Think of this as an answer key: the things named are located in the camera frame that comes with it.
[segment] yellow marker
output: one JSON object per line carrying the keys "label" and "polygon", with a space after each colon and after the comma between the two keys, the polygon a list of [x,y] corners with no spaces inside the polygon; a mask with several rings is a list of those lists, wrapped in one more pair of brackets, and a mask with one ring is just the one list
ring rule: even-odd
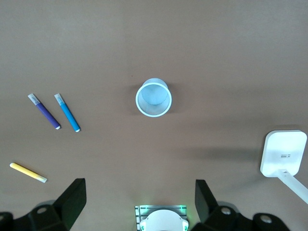
{"label": "yellow marker", "polygon": [[18,165],[16,163],[11,163],[10,167],[14,168],[17,171],[20,171],[20,172],[22,172],[22,173],[24,173],[24,174],[26,174],[26,175],[28,175],[30,177],[33,177],[34,179],[37,179],[37,180],[39,180],[39,181],[41,181],[43,183],[45,183],[47,181],[47,179],[45,177],[42,177],[39,174],[37,174],[35,172],[32,172],[29,169],[26,169],[25,167],[22,167],[22,166],[20,166],[20,165]]}

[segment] white paper cup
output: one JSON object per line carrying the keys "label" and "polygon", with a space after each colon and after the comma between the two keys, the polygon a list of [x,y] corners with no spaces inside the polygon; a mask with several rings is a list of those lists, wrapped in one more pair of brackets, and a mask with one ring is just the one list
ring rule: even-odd
{"label": "white paper cup", "polygon": [[146,116],[159,117],[171,107],[172,97],[167,84],[159,78],[144,82],[136,94],[136,105]]}

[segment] blue marker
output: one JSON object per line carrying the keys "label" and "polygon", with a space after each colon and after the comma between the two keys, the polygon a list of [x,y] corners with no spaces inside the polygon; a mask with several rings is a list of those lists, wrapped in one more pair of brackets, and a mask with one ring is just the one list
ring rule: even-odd
{"label": "blue marker", "polygon": [[68,119],[68,121],[71,123],[73,129],[75,130],[75,132],[79,132],[80,131],[80,127],[78,126],[77,122],[75,121],[72,113],[69,111],[68,107],[66,106],[64,100],[62,99],[60,94],[56,94],[54,95],[56,100],[58,101],[59,105],[61,106],[64,114],[66,115],[66,118]]}

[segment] marker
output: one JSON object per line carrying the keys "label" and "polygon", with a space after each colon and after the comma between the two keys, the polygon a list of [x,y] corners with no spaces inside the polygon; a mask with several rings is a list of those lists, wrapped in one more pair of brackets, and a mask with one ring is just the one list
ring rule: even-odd
{"label": "marker", "polygon": [[80,127],[78,126],[78,124],[75,121],[72,113],[69,111],[68,107],[66,106],[66,103],[62,99],[61,95],[60,94],[56,94],[54,96],[55,96],[56,100],[58,101],[60,107],[62,108],[64,114],[66,115],[66,118],[71,123],[71,125],[72,125],[73,129],[75,130],[75,132],[79,132],[80,131]]}
{"label": "marker", "polygon": [[45,177],[40,176],[39,174],[32,172],[29,169],[26,169],[25,167],[22,167],[21,165],[17,164],[17,163],[10,163],[10,167],[16,169],[17,171],[20,171],[34,179],[39,180],[40,182],[45,183],[47,181],[47,179]]}
{"label": "marker", "polygon": [[28,95],[29,99],[34,103],[34,105],[43,113],[43,115],[49,120],[49,122],[54,126],[55,129],[59,129],[61,126],[58,121],[50,114],[46,107],[35,97],[34,94]]}

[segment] cup rim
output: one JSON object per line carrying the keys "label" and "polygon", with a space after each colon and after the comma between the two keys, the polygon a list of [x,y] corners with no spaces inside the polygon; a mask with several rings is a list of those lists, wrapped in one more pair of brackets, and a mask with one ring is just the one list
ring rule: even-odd
{"label": "cup rim", "polygon": [[[147,86],[149,86],[149,85],[158,85],[158,86],[164,88],[164,89],[167,91],[168,96],[169,96],[169,104],[168,104],[167,108],[166,108],[162,113],[157,114],[157,115],[148,114],[148,113],[146,113],[145,111],[143,111],[143,110],[141,109],[141,107],[139,106],[138,97],[139,97],[139,95],[140,95],[142,89],[145,88],[145,87],[147,87]],[[140,111],[142,114],[144,114],[144,115],[146,115],[146,116],[148,116],[148,117],[159,117],[159,116],[162,116],[163,114],[165,114],[165,113],[170,109],[171,103],[172,103],[171,92],[169,91],[168,88],[166,88],[166,87],[165,87],[163,84],[161,84],[161,83],[152,82],[152,83],[144,84],[144,85],[142,85],[142,86],[139,88],[139,90],[137,91],[137,94],[136,94],[136,105],[137,105],[139,111]]]}

